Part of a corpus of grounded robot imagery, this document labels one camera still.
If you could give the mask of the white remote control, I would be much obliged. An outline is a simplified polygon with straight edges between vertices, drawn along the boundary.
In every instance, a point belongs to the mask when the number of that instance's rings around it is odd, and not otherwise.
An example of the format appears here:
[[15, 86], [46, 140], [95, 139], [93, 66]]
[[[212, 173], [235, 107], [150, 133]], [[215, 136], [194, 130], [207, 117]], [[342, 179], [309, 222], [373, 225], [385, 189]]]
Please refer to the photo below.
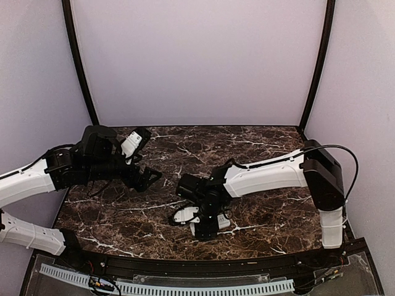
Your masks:
[[[217, 215], [218, 219], [218, 225], [219, 225], [219, 230], [225, 229], [230, 226], [230, 220], [226, 218], [224, 214], [219, 214]], [[195, 223], [190, 223], [189, 228], [191, 230], [192, 235], [194, 236], [194, 224]]]

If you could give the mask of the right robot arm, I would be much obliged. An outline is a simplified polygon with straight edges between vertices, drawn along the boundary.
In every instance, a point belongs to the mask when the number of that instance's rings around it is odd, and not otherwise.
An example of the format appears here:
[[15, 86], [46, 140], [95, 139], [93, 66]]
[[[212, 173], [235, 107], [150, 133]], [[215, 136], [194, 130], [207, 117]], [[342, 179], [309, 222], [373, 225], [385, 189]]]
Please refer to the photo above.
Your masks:
[[344, 190], [341, 165], [329, 149], [353, 154], [344, 146], [321, 145], [311, 139], [301, 149], [268, 160], [239, 164], [231, 158], [215, 167], [207, 178], [183, 174], [176, 194], [191, 205], [177, 210], [170, 221], [189, 225], [196, 239], [208, 241], [230, 226], [228, 206], [232, 199], [274, 189], [306, 187], [320, 214], [322, 230], [323, 248], [315, 253], [315, 262], [327, 268], [339, 257], [350, 194]]

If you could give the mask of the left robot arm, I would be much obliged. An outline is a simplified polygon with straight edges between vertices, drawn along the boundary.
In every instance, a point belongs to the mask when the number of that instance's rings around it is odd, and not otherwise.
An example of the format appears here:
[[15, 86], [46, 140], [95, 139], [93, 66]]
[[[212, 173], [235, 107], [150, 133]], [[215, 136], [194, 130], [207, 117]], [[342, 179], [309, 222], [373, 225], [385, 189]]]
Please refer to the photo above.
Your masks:
[[[89, 125], [76, 144], [49, 149], [31, 164], [1, 175], [1, 207], [38, 194], [61, 191], [95, 181], [120, 180], [137, 192], [146, 191], [162, 174], [141, 169], [140, 150], [151, 132], [135, 128], [129, 136], [117, 139], [117, 132], [107, 126]], [[74, 269], [87, 264], [74, 231], [38, 226], [1, 211], [1, 242], [21, 245], [62, 255]]]

